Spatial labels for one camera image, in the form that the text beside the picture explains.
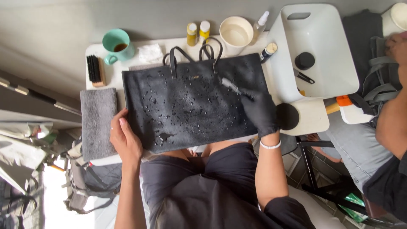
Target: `gray microfiber towel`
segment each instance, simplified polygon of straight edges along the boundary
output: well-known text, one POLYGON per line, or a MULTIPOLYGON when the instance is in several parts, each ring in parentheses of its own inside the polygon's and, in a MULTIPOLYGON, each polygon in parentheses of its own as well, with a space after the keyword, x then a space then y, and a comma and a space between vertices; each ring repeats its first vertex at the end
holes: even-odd
POLYGON ((81 91, 84 161, 117 154, 110 143, 110 121, 117 114, 116 89, 81 91))

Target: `gloved hand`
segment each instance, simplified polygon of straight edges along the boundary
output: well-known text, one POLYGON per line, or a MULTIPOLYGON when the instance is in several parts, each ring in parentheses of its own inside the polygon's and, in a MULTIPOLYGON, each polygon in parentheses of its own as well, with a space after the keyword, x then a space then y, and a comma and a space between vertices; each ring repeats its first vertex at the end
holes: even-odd
POLYGON ((276 105, 269 93, 244 88, 239 90, 242 92, 243 108, 250 121, 257 127, 259 138, 280 130, 277 124, 276 105))

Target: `black bristles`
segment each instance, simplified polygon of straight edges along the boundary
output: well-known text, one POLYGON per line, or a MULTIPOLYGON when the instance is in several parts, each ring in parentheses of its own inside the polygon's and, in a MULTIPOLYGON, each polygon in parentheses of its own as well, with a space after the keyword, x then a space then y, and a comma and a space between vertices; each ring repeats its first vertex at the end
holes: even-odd
POLYGON ((89 80, 92 83, 102 81, 99 71, 99 60, 95 55, 87 56, 86 62, 88 64, 89 80))

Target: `mint green mug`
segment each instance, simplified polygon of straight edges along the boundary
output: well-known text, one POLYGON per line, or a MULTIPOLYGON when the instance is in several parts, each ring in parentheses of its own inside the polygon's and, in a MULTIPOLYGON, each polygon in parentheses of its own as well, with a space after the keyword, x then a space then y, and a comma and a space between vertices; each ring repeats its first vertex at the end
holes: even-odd
POLYGON ((134 46, 129 35, 122 29, 109 30, 102 39, 103 47, 109 51, 105 63, 111 65, 118 60, 128 60, 134 56, 134 46))

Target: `yellow bottle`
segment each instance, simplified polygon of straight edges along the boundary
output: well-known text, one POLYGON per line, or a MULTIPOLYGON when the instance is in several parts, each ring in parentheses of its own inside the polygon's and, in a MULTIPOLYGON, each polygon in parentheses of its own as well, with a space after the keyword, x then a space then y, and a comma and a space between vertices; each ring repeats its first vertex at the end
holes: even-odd
POLYGON ((197 44, 197 24, 189 23, 186 27, 186 43, 189 46, 195 46, 197 44))
POLYGON ((208 21, 201 22, 199 27, 199 43, 202 44, 203 41, 209 37, 210 24, 208 21))

